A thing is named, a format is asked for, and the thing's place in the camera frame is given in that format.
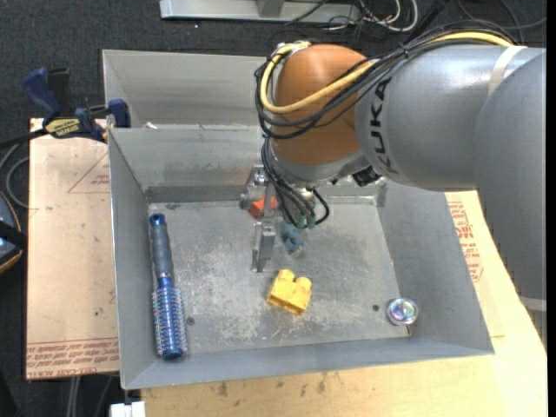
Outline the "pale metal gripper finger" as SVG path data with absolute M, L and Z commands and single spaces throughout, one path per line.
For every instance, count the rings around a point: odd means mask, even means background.
M 252 245 L 252 263 L 251 270 L 253 272 L 259 271 L 259 249 L 260 249 L 260 234 L 261 234 L 261 223 L 256 222 L 254 224 L 254 237 Z
M 275 244 L 275 229 L 273 226 L 263 226 L 259 247 L 259 271 L 263 272 L 267 262 L 271 259 Z

